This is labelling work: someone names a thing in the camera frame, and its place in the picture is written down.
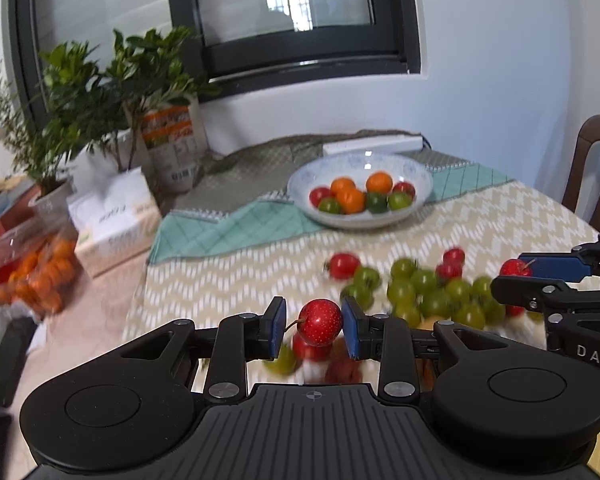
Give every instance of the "blue gripper pad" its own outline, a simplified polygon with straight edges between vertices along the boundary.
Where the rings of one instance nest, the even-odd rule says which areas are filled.
[[[519,259],[524,262],[535,261],[531,264],[534,278],[550,280],[563,280],[568,283],[579,283],[587,276],[591,276],[591,267],[579,257],[570,256],[532,256],[520,254]]]
[[[342,300],[342,331],[347,344],[347,352],[351,359],[358,359],[360,340],[358,338],[358,322],[345,298]]]

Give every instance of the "fruit bowl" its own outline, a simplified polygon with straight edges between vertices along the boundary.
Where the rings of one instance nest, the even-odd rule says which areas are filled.
[[[329,186],[340,177],[348,176],[359,189],[365,189],[369,176],[377,171],[387,172],[394,183],[411,182],[416,190],[413,203],[404,209],[373,214],[339,215],[316,209],[309,193],[317,186]],[[406,156],[388,153],[355,152],[325,156],[305,164],[289,178],[286,192],[302,212],[312,220],[339,229],[376,229],[395,224],[420,209],[433,190],[431,173],[422,164]]]

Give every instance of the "table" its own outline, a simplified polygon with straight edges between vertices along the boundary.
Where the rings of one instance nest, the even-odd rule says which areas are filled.
[[[339,250],[358,253],[363,263],[381,271],[386,283],[391,263],[398,257],[412,256],[433,267],[444,250],[459,244],[466,250],[465,275],[472,279],[496,275],[504,260],[522,251],[567,251],[595,238],[596,232],[586,222],[561,205],[512,182],[427,205],[410,220],[382,232],[328,230],[223,256],[152,266],[142,276],[143,286],[124,320],[123,303],[129,301],[142,268],[142,258],[136,258],[100,282],[81,282],[78,303],[52,321],[48,345],[30,356],[13,410],[17,412],[37,384],[116,346],[117,336],[129,340],[178,317],[189,317],[199,327],[216,326],[231,314],[262,312],[277,294],[287,299],[288,319],[312,298],[336,300],[342,285],[328,280],[321,268]],[[578,288],[600,288],[600,278],[587,278]],[[108,296],[111,290],[116,291],[115,298]],[[380,292],[372,312],[387,309]],[[287,381],[311,381],[320,373],[320,365],[305,364]],[[260,362],[250,363],[248,374],[249,384],[280,382]],[[363,377],[376,383],[377,365],[365,364]],[[203,378],[203,374],[196,378],[198,391]],[[9,479],[21,478],[33,465],[19,431],[15,433]],[[600,470],[598,448],[593,463]]]

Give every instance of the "green cloth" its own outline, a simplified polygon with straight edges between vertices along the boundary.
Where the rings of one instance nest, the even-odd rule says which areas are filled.
[[[463,164],[434,170],[433,192],[427,202],[456,198],[511,179],[481,166]],[[229,253],[246,247],[272,243],[326,229],[308,219],[289,202],[281,202],[280,194],[248,203],[220,219],[172,212],[160,224],[149,256],[150,264],[170,258],[201,258]]]

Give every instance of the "screw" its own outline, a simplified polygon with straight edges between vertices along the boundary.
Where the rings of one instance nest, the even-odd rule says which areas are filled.
[[[392,397],[409,397],[415,391],[413,384],[403,381],[394,381],[384,387],[384,392]]]
[[[233,383],[216,383],[209,387],[209,395],[216,399],[229,399],[239,392],[240,388]]]

